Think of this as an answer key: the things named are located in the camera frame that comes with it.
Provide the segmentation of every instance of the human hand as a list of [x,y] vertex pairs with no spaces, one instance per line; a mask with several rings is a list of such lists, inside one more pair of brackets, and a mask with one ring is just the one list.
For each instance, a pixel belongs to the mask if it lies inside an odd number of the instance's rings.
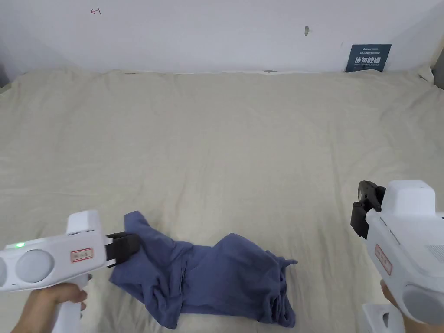
[[83,311],[86,308],[83,302],[86,297],[87,293],[72,283],[35,289],[29,295],[19,322],[11,333],[51,333],[57,306],[71,301],[81,303],[80,310]]
[[[398,304],[393,298],[393,295],[390,292],[387,285],[385,284],[384,280],[381,280],[380,283],[381,283],[382,293],[384,294],[385,298],[387,298],[394,306],[396,306],[399,309]],[[404,319],[405,333],[444,333],[444,326],[431,326],[427,324],[421,324],[414,321],[413,319],[410,319],[403,313],[402,317]]]

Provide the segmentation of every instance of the red mark on wall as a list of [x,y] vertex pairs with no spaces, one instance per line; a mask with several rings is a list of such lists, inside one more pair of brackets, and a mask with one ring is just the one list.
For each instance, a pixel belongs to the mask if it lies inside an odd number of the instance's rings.
[[97,10],[91,9],[91,14],[95,14],[96,12],[99,12],[100,16],[102,16],[102,13],[100,12],[100,8],[97,6]]

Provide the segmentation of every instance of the bed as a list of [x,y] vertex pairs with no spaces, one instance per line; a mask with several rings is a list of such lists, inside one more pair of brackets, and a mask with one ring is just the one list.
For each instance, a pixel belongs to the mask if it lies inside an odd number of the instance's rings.
[[[27,73],[0,95],[0,246],[86,209],[107,234],[134,210],[177,240],[233,232],[299,261],[296,327],[181,315],[177,332],[356,332],[361,304],[383,300],[349,226],[359,181],[419,178],[444,207],[444,91],[424,72]],[[83,331],[167,331],[110,274],[87,287]],[[26,297],[0,294],[1,332]]]

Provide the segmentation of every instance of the vent grille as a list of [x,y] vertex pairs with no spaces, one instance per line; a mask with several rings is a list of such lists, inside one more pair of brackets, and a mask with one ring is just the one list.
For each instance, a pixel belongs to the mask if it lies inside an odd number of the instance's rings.
[[427,245],[426,247],[441,264],[444,264],[444,245]]

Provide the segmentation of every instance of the wrinkled fabric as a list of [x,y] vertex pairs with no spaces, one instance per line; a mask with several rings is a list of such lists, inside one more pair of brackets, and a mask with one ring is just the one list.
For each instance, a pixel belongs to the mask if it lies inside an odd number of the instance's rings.
[[176,328],[180,313],[203,313],[294,327],[285,268],[295,260],[276,257],[237,234],[213,247],[174,241],[138,211],[126,214],[124,222],[142,246],[114,268],[110,281],[144,303],[162,326]]

